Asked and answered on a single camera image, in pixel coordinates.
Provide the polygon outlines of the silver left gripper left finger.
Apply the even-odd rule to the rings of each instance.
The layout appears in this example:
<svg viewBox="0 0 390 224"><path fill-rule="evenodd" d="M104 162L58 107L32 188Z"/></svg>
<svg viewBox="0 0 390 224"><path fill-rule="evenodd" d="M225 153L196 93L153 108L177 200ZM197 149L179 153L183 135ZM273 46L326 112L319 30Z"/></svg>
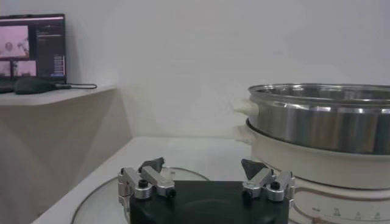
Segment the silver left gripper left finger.
<svg viewBox="0 0 390 224"><path fill-rule="evenodd" d="M130 199L145 201L152 197L153 189L164 198L176 196L173 180L163 177L160 172L165 159L145 161L138 169L123 167L118 174L118 200L126 212L130 211Z"/></svg>

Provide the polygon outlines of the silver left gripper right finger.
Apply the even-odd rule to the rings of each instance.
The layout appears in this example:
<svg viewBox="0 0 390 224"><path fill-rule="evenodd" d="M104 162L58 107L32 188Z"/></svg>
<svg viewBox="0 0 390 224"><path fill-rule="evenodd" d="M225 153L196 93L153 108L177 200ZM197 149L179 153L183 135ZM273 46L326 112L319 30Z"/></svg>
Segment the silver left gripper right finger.
<svg viewBox="0 0 390 224"><path fill-rule="evenodd" d="M241 165L247 177L247 181L242 183L245 200L252 201L265 193L267 199L273 202L294 201L296 182L291 171L276 174L264 163L249 159L242 159Z"/></svg>

